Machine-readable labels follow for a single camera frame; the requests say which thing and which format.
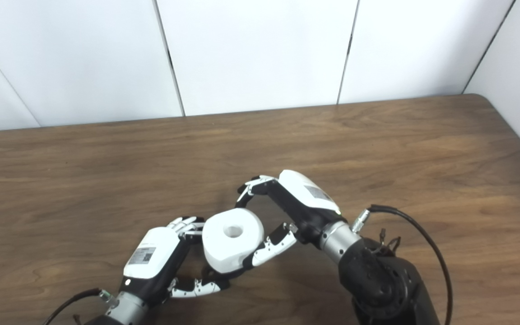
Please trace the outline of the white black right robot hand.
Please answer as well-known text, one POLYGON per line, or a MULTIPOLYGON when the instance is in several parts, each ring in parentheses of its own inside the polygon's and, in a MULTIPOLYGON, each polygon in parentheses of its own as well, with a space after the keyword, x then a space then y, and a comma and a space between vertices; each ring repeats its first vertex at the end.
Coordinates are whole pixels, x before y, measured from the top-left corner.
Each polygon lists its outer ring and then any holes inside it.
POLYGON ((256 176, 237 190, 235 208, 246 208, 255 196, 267 195, 287 216, 283 223, 243 260, 243 269, 258 267, 299 242, 312 244, 339 264, 360 237, 348 228, 338 205, 305 175, 285 169, 279 177, 256 176))

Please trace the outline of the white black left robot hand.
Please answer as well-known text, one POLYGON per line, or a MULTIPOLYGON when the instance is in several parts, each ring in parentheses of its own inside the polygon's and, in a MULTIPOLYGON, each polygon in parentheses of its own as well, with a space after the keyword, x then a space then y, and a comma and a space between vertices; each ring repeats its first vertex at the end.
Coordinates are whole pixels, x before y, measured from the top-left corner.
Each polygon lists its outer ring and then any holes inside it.
POLYGON ((153 308, 169 298, 200 297, 230 288, 227 279, 179 275, 190 249, 202 244, 204 224, 202 217, 186 216, 149 230, 124 266, 119 291, 153 308))

